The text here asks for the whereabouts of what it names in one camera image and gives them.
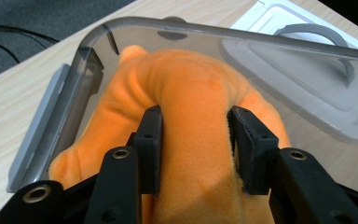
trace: light wood tabletop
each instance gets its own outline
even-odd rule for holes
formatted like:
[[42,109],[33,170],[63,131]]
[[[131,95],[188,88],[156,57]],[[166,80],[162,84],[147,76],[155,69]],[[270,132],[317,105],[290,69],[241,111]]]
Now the light wood tabletop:
[[[112,13],[69,36],[58,44],[16,65],[0,75],[0,209],[12,194],[6,193],[7,174],[21,144],[34,112],[54,72],[63,64],[71,64],[77,47],[84,36],[105,21],[126,16],[162,19],[177,16],[187,22],[219,27],[230,27],[255,0],[139,0]],[[292,0],[321,19],[358,39],[358,27],[316,0]],[[296,127],[289,129],[295,134]],[[308,143],[293,143],[306,147]],[[358,150],[314,150],[318,160],[341,184],[358,190]]]

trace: transparent plastic lid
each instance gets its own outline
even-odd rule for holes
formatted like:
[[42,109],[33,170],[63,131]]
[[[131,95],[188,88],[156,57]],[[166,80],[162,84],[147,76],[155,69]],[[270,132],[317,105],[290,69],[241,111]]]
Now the transparent plastic lid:
[[[21,149],[33,151],[38,160],[27,161],[28,170],[15,176],[20,183],[14,181],[9,189],[48,179],[50,161],[83,133],[115,73],[119,53],[129,45],[148,51],[189,49],[231,64],[280,112],[293,147],[358,149],[358,49],[179,21],[122,18],[96,27],[81,42],[48,126],[39,130],[41,139],[32,150]],[[37,156],[47,149],[51,157]]]

